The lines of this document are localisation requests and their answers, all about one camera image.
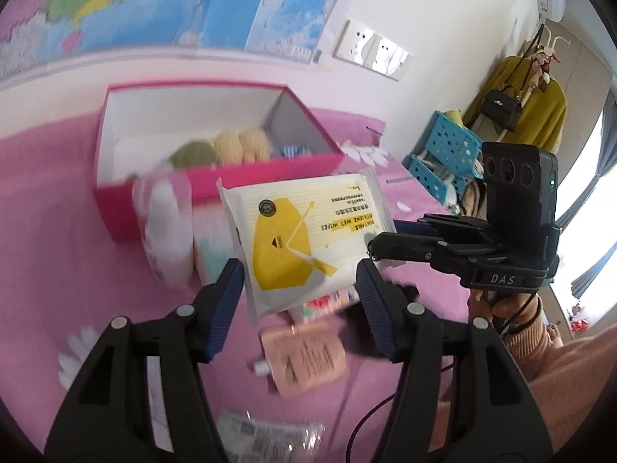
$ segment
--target electrical outlet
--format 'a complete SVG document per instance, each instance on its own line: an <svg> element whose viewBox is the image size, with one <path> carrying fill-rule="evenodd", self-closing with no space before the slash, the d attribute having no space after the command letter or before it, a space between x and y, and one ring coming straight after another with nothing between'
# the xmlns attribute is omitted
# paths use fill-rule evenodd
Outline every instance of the electrical outlet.
<svg viewBox="0 0 617 463"><path fill-rule="evenodd" d="M405 49L378 35L375 58L371 63L365 63L365 66L392 80L400 81L411 62L410 58L409 52Z"/></svg>
<svg viewBox="0 0 617 463"><path fill-rule="evenodd" d="M376 51L377 33L361 22L350 19L345 23L334 55L360 66L371 60Z"/></svg>
<svg viewBox="0 0 617 463"><path fill-rule="evenodd" d="M387 74L390 61L398 48L398 45L393 41L379 36L377 41L377 54L375 55L374 61L369 63L371 69L381 74Z"/></svg>
<svg viewBox="0 0 617 463"><path fill-rule="evenodd" d="M355 19L343 27L334 56L400 81L408 69L410 54Z"/></svg>

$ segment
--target window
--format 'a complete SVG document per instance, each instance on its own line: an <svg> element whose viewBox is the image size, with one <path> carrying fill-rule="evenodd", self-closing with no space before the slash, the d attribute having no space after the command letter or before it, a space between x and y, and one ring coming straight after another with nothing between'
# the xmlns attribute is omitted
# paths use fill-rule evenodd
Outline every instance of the window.
<svg viewBox="0 0 617 463"><path fill-rule="evenodd" d="M556 217L563 214L595 174L602 138L602 115L574 166L557 191ZM571 283L617 241L617 172L599 180L595 190L561 235L557 253L560 267L552 289L564 310L576 303ZM585 318L596 323L617 303L617 255L614 255L583 294Z"/></svg>

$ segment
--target blue plastic shelf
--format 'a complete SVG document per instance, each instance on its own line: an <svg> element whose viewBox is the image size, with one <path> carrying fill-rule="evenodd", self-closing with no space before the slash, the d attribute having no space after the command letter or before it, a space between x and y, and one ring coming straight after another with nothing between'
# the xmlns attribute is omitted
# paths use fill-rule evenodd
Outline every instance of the blue plastic shelf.
<svg viewBox="0 0 617 463"><path fill-rule="evenodd" d="M427 189L428 193L435 197L437 202L443 205L445 202L447 186L433 173L431 169L419 161L414 155L411 155L410 158L411 159L407 167L409 173ZM457 195L461 198L465 192L465 180L462 177L455 177L452 184L457 191Z"/></svg>
<svg viewBox="0 0 617 463"><path fill-rule="evenodd" d="M482 148L482 139L437 112L433 130L425 149L444 164L456 177L482 177L473 170Z"/></svg>

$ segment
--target camera lens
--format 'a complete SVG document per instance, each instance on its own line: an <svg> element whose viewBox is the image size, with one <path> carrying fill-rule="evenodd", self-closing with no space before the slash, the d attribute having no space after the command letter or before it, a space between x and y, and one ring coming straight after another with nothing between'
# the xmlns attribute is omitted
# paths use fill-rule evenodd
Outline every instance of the camera lens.
<svg viewBox="0 0 617 463"><path fill-rule="evenodd" d="M534 182L534 172L529 165L524 164L521 167L521 184L525 188L529 188L532 182Z"/></svg>
<svg viewBox="0 0 617 463"><path fill-rule="evenodd" d="M514 163L510 159L502 159L499 164L499 171L501 173L502 179L510 184L514 181Z"/></svg>
<svg viewBox="0 0 617 463"><path fill-rule="evenodd" d="M488 157L484 162L484 171L487 176L492 176L495 173L495 160L492 157Z"/></svg>

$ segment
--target das logo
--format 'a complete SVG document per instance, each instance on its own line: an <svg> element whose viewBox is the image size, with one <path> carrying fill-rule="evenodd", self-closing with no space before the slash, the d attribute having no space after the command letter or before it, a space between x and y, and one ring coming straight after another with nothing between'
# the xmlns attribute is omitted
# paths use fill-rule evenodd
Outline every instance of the das logo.
<svg viewBox="0 0 617 463"><path fill-rule="evenodd" d="M492 284L499 284L499 285L512 285L514 283L514 280L516 280L516 276L514 276L514 275L510 275L510 276L502 275L502 276L499 276L497 273L495 273L491 277L491 283Z"/></svg>

